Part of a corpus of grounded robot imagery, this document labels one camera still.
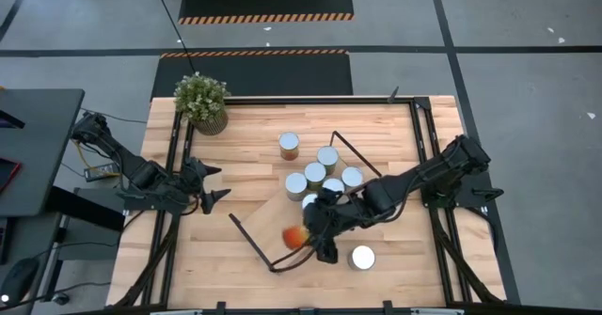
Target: plant pot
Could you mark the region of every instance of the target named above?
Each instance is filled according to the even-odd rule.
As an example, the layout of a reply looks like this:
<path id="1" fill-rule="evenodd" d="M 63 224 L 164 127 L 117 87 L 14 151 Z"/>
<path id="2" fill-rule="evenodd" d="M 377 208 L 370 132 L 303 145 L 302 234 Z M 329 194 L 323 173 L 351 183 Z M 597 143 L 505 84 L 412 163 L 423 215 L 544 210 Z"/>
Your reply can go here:
<path id="1" fill-rule="evenodd" d="M 228 113 L 223 108 L 215 118 L 204 121 L 192 121 L 198 132 L 205 135 L 218 135 L 228 126 Z"/>

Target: potted plant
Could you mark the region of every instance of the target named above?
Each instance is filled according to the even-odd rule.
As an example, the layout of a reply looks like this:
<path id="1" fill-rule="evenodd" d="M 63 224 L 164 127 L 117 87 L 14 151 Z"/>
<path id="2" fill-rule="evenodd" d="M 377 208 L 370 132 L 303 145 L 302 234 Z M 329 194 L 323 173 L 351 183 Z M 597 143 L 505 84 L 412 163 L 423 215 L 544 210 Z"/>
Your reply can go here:
<path id="1" fill-rule="evenodd" d="M 224 98 L 230 95 L 226 83 L 199 75 L 197 71 L 192 76 L 185 75 L 176 85 L 176 111 L 182 112 L 199 132 L 216 135 L 226 128 L 228 114 Z"/>

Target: green plant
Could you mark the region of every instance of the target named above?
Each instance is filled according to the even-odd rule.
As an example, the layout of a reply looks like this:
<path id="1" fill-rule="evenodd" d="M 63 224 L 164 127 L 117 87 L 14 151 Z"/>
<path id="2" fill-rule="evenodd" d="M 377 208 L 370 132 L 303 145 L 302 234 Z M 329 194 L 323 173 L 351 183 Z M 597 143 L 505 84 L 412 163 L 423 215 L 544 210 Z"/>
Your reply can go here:
<path id="1" fill-rule="evenodd" d="M 192 76 L 185 75 L 176 85 L 176 110 L 192 121 L 218 116 L 224 109 L 224 98 L 230 95 L 226 83 L 199 75 L 198 71 Z"/>

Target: metal can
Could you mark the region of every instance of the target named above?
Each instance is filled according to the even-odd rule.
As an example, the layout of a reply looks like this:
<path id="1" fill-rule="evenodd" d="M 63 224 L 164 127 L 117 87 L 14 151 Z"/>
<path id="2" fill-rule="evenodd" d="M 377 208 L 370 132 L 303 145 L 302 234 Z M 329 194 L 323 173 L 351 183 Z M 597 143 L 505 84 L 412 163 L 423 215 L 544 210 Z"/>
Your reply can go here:
<path id="1" fill-rule="evenodd" d="M 301 201 L 308 188 L 308 181 L 301 173 L 289 174 L 286 177 L 286 195 L 291 201 Z"/>
<path id="2" fill-rule="evenodd" d="M 339 179 L 328 179 L 322 184 L 322 188 L 328 188 L 333 192 L 344 192 L 345 186 Z"/>
<path id="3" fill-rule="evenodd" d="M 349 253 L 347 262 L 353 270 L 367 271 L 374 266 L 374 252 L 366 245 L 359 245 Z"/>
<path id="4" fill-rule="evenodd" d="M 325 146 L 318 150 L 318 162 L 326 167 L 326 175 L 335 172 L 338 160 L 339 152 L 334 147 Z"/>
<path id="5" fill-rule="evenodd" d="M 345 189 L 353 189 L 358 187 L 364 181 L 363 176 L 361 169 L 348 166 L 342 171 L 341 179 L 345 184 Z"/>
<path id="6" fill-rule="evenodd" d="M 278 139 L 280 145 L 280 156 L 286 161 L 291 161 L 299 156 L 299 137 L 293 132 L 287 132 L 280 135 Z"/>
<path id="7" fill-rule="evenodd" d="M 308 189 L 317 192 L 326 178 L 326 168 L 320 163 L 311 163 L 305 167 L 305 177 Z"/>
<path id="8" fill-rule="evenodd" d="M 308 205 L 310 203 L 313 203 L 317 197 L 318 197 L 318 195 L 315 193 L 307 194 L 305 197 L 303 197 L 303 202 L 301 202 L 301 207 L 303 209 L 305 209 L 306 207 L 308 207 Z"/>

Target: orange ball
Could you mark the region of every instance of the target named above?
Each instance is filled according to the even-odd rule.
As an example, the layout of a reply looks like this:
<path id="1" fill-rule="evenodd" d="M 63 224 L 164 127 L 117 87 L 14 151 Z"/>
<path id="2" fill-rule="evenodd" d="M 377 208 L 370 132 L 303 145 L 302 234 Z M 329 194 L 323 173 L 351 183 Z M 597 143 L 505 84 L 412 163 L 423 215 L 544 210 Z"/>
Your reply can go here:
<path id="1" fill-rule="evenodd" d="M 288 227 L 282 230 L 282 240 L 291 250 L 302 246 L 309 238 L 308 230 L 303 226 Z"/>

